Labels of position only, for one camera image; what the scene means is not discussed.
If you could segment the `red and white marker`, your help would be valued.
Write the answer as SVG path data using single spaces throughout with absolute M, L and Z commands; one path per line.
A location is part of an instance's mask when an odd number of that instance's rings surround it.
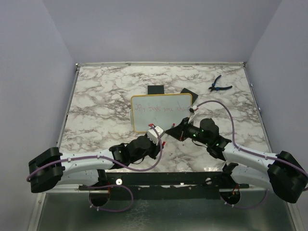
M 162 146 L 163 146 L 163 147 L 165 146 L 165 144 L 166 144 L 166 142 L 167 142 L 167 139 L 168 139 L 169 135 L 167 134 L 167 135 L 165 135 L 164 137 L 165 137 L 165 138 L 164 138 L 164 141 L 163 141 L 163 143 L 162 143 Z

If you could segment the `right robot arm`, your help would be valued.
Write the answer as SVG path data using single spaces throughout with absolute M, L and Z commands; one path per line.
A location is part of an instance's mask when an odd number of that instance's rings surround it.
M 196 127 L 186 117 L 181 123 L 166 130 L 166 134 L 184 141 L 187 138 L 202 143 L 215 159 L 236 163 L 233 170 L 221 176 L 226 188 L 250 184 L 273 191 L 280 199 L 296 203 L 308 184 L 308 175 L 296 159 L 286 151 L 279 154 L 245 149 L 219 134 L 210 119 L 202 119 Z

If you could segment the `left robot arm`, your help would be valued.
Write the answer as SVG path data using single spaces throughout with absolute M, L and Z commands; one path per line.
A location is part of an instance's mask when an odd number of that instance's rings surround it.
M 90 185 L 101 190 L 106 185 L 106 177 L 100 170 L 126 168 L 150 157 L 159 162 L 165 141 L 149 135 L 139 136 L 129 143 L 114 145 L 108 149 L 85 154 L 67 154 L 52 147 L 28 163 L 32 193 L 42 193 L 61 184 Z

